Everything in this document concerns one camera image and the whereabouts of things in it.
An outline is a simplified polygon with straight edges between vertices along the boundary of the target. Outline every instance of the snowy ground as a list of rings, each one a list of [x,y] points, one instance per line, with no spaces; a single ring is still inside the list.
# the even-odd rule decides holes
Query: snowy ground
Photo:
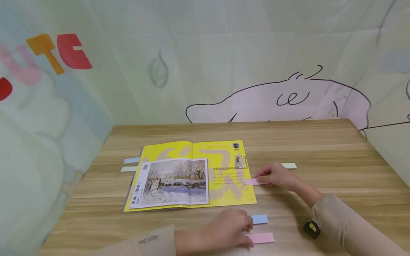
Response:
[[[150,204],[163,204],[163,203],[179,203],[179,204],[191,204],[200,203],[206,201],[205,189],[193,189],[190,191],[186,187],[179,186],[163,186],[158,190],[144,191],[141,205]]]

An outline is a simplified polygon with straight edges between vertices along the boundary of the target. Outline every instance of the snow landscape painting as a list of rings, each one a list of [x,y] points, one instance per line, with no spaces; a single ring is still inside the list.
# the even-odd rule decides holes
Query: snow landscape painting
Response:
[[[141,206],[208,203],[206,159],[150,163]]]

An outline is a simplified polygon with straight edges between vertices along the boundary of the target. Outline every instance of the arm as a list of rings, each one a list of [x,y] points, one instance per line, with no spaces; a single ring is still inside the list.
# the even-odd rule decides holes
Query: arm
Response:
[[[253,247],[250,238],[242,234],[247,227],[253,228],[253,220],[246,211],[226,209],[203,227],[157,229],[146,236],[110,245],[94,256],[184,256],[237,245]]]
[[[273,163],[255,176],[268,186],[278,185],[295,192],[313,211],[313,220],[321,230],[353,256],[407,255],[389,238],[370,225],[335,195],[324,196],[314,187]]]

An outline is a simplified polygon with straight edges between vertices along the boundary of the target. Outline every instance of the open magazine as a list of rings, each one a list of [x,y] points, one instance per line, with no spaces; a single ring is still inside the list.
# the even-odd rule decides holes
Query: open magazine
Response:
[[[142,164],[130,209],[208,204],[207,159],[177,158]]]
[[[241,140],[143,147],[124,212],[256,204]]]

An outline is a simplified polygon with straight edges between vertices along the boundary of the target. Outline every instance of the sleeve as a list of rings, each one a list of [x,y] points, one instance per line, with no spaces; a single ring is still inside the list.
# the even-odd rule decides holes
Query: sleeve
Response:
[[[313,208],[321,230],[352,256],[408,256],[335,195],[327,195]]]
[[[146,236],[110,245],[93,256],[176,256],[174,226],[151,231]]]

